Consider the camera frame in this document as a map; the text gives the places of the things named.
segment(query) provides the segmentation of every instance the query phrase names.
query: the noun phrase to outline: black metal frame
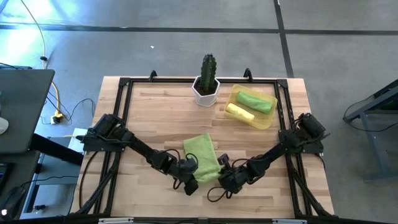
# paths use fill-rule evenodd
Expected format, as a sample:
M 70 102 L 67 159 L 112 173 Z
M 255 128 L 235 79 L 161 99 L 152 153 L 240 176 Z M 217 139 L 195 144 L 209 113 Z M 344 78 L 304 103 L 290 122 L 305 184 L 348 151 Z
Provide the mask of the black metal frame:
M 275 90 L 275 97 L 278 99 L 277 112 L 278 112 L 278 116 L 279 116 L 280 128 L 285 130 L 286 129 L 286 125 L 285 125 L 285 121 L 284 121 L 285 116 L 284 116 L 284 111 L 282 108 L 280 88 L 283 89 L 283 92 L 285 95 L 289 121 L 292 122 L 294 120 L 287 79 L 265 79 L 265 78 L 253 79 L 252 73 L 251 73 L 250 69 L 248 69 L 248 68 L 244 71 L 243 77 L 247 78 L 247 79 L 244 79 L 244 78 L 217 78 L 217 80 L 220 83 L 234 83 L 234 84 L 235 83 L 251 83 L 251 84 L 271 84 L 271 85 L 273 85 L 274 90 Z M 122 119 L 124 121 L 127 121 L 127 115 L 129 112 L 129 104 L 130 104 L 130 100 L 131 100 L 132 86 L 134 83 L 192 83 L 193 81 L 194 81 L 194 77 L 192 77 L 192 78 L 179 78 L 179 77 L 161 78 L 160 77 L 159 78 L 155 71 L 152 71 L 149 78 L 120 78 L 119 86 L 118 86 L 118 93 L 116 95 L 116 101 L 115 101 L 115 105 L 114 105 L 113 114 L 118 115 L 118 113 L 119 113 L 121 97 L 122 97 L 123 89 L 125 86 L 127 86 L 127 95 L 126 95 L 126 100 L 124 102 Z M 112 154 L 112 152 L 105 152 L 100 182 L 103 180 L 103 177 L 107 173 L 107 170 L 109 167 L 109 158 L 111 157 L 111 154 Z M 286 164 L 288 166 L 287 170 L 288 170 L 288 177 L 289 177 L 290 192 L 292 195 L 294 215 L 295 216 L 302 215 L 303 213 L 301 212 L 301 209 L 299 206 L 299 200 L 297 197 L 297 189 L 295 186 L 294 174 L 292 172 L 292 169 L 294 169 L 294 167 L 289 167 L 292 164 L 291 155 L 286 154 L 285 160 L 286 160 Z M 306 183 L 302 158 L 301 158 L 300 154 L 296 155 L 296 160 L 297 160 L 298 174 L 299 174 L 300 178 L 303 180 L 303 182 Z M 111 185 L 109 188 L 108 200 L 107 200 L 106 207 L 104 210 L 104 213 L 107 215 L 111 214 L 114 191 L 115 191 L 115 187 L 116 187 L 116 178 L 117 178 L 117 174 L 113 176 L 113 178 L 111 180 Z M 304 202 L 305 202 L 305 214 L 312 215 L 312 209 L 311 209 L 310 202 L 309 202 L 308 198 L 306 197 L 306 195 L 303 194 L 303 196 L 304 196 Z M 93 210 L 94 214 L 100 213 L 101 201 L 102 201 L 102 193 L 95 203 L 95 208 Z

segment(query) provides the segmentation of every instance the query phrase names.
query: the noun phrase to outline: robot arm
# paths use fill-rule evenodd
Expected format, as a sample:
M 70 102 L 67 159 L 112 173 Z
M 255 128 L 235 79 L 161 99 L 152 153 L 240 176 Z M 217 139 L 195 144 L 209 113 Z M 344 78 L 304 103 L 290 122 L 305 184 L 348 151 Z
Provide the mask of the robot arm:
M 235 167 L 234 163 L 229 164 L 228 156 L 223 154 L 218 160 L 224 167 L 218 182 L 225 189 L 227 198 L 232 194 L 237 194 L 245 183 L 253 184 L 266 173 L 271 162 L 274 162 L 280 156 L 286 153 L 299 153 L 306 144 L 320 141 L 325 137 L 325 128 L 311 114 L 301 114 L 290 126 L 289 132 L 281 142 L 274 146 L 265 154 L 261 154 L 250 159 L 244 160 L 243 164 Z
M 193 173 L 198 168 L 197 159 L 185 158 L 180 159 L 173 156 L 169 149 L 159 151 L 149 147 L 140 139 L 130 132 L 123 120 L 113 114 L 104 114 L 97 124 L 90 128 L 85 136 L 77 137 L 82 143 L 88 147 L 103 149 L 104 147 L 118 147 L 124 149 L 126 146 L 144 156 L 146 161 L 155 170 L 171 175 L 174 182 L 174 189 L 177 189 L 181 183 L 184 183 L 184 190 L 187 195 L 191 195 L 198 188 L 198 182 L 195 180 Z

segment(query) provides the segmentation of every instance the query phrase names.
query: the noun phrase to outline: cactus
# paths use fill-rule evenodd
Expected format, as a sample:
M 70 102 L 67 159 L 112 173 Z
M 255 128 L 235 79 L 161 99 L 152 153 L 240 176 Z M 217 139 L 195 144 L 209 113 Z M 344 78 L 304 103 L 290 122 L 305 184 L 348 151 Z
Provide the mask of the cactus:
M 217 63 L 216 59 L 212 54 L 205 55 L 201 66 L 201 78 L 200 88 L 208 95 L 211 90 L 216 88 L 215 76 L 216 76 Z

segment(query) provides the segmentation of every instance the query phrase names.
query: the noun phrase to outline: yellow cable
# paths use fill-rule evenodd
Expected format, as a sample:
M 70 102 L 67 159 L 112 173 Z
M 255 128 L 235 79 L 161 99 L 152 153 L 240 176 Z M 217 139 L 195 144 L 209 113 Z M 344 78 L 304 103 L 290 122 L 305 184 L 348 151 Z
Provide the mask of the yellow cable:
M 42 40 L 43 40 L 43 57 L 45 57 L 45 42 L 44 42 L 44 36 L 43 36 L 42 29 L 40 28 L 39 23 L 37 23 L 35 17 L 32 15 L 32 13 L 30 12 L 29 8 L 26 6 L 26 4 L 24 3 L 24 1 L 21 0 L 21 2 L 22 2 L 23 5 L 25 6 L 27 12 L 30 14 L 30 16 L 32 17 L 32 19 L 35 21 L 35 23 L 36 23 L 36 25 L 37 25 L 37 28 L 38 28 L 39 31 L 40 31 L 40 35 L 42 36 Z M 45 69 L 44 60 L 42 60 L 42 65 L 43 65 L 43 70 L 44 70 L 44 69 Z M 60 113 L 61 107 L 60 107 L 60 100 L 59 100 L 59 99 L 60 99 L 60 95 L 59 95 L 59 93 L 58 93 L 58 88 L 57 88 L 57 86 L 55 86 L 54 82 L 51 82 L 51 85 L 54 87 L 55 96 L 56 96 L 56 99 L 57 99 L 57 109 L 55 110 L 55 116 L 58 117 L 58 118 L 62 118 L 62 117 L 63 117 L 63 114 Z

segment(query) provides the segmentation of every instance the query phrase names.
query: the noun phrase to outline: potted cactus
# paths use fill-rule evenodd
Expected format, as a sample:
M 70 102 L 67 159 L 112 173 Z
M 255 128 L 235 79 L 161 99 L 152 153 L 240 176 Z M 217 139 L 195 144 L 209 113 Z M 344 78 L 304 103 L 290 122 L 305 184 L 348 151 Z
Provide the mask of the potted cactus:
M 192 90 L 200 106 L 210 107 L 217 101 L 220 82 L 215 78 L 216 66 L 216 59 L 213 55 L 205 55 L 201 66 L 201 74 L 196 77 L 192 85 Z

